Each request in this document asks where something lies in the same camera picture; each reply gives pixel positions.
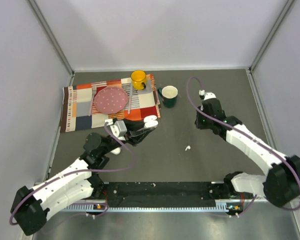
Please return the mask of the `white earbud charging case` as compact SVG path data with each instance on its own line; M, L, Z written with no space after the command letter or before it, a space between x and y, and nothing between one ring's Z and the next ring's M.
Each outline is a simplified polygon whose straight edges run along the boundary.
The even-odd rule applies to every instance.
M150 128L156 128L158 126L158 117L156 115L149 115L143 119L144 122L144 128L150 129Z

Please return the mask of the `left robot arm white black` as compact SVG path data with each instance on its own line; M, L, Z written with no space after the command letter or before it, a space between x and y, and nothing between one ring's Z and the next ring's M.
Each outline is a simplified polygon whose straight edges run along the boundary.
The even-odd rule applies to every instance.
M104 182L108 153L118 155L127 145L136 146L158 126L157 117L149 115L141 121L107 119L107 135L92 132L85 138L84 152L71 165L46 181L17 190L9 223L18 225L26 236L37 233L55 214L79 200L99 198Z

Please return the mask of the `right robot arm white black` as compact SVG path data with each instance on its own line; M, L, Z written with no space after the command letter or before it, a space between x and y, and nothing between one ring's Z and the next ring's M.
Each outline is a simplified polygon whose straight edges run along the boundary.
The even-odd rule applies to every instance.
M235 198L241 192L267 199L282 208L300 197L300 157L287 156L256 137L235 116L226 116L216 97L204 98L196 112L195 125L200 130L211 130L251 159L262 175L241 171L228 174L223 192Z

